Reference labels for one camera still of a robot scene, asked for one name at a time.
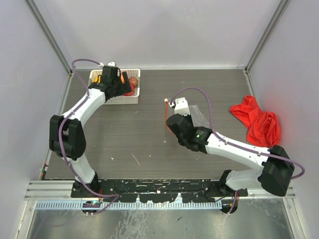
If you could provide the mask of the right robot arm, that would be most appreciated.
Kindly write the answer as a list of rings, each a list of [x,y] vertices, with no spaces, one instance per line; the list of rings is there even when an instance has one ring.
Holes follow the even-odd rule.
[[[286,151],[278,145],[272,148],[248,145],[203,126],[194,126],[191,116],[174,114],[166,125],[178,143],[194,152],[219,155],[249,167],[248,170],[225,170],[218,189],[224,196],[247,188],[262,188],[268,193],[286,195],[295,167]]]

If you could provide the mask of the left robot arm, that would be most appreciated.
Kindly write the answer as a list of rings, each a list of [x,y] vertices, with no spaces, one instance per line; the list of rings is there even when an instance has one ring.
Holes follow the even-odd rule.
[[[98,80],[84,83],[85,95],[63,115],[53,115],[49,124],[49,148],[60,156],[82,186],[82,192],[95,197],[100,191],[98,175],[85,155],[86,138],[83,127],[94,112],[108,100],[131,93],[134,89],[127,72],[106,65]]]

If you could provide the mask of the red apple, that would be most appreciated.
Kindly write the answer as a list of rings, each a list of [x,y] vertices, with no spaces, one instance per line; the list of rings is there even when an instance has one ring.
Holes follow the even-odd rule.
[[[130,83],[130,91],[126,92],[124,96],[132,96],[135,93],[135,87],[132,83]]]

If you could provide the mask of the clear zip top bag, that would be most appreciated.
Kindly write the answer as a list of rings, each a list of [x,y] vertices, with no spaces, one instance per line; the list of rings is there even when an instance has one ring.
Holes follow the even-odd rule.
[[[173,113],[172,108],[170,108],[169,105],[168,105],[168,102],[171,102],[171,99],[170,98],[165,98],[164,102],[165,102],[165,122],[166,122],[166,120],[170,116],[172,116],[174,113]],[[188,105],[189,105],[190,116],[192,118],[193,126],[195,128],[199,128],[199,127],[206,128],[209,131],[211,131],[210,122],[206,119],[204,114],[201,112],[201,110],[198,107],[198,105],[190,105],[189,103],[188,103]],[[165,125],[165,127],[170,133],[172,133],[167,125]]]

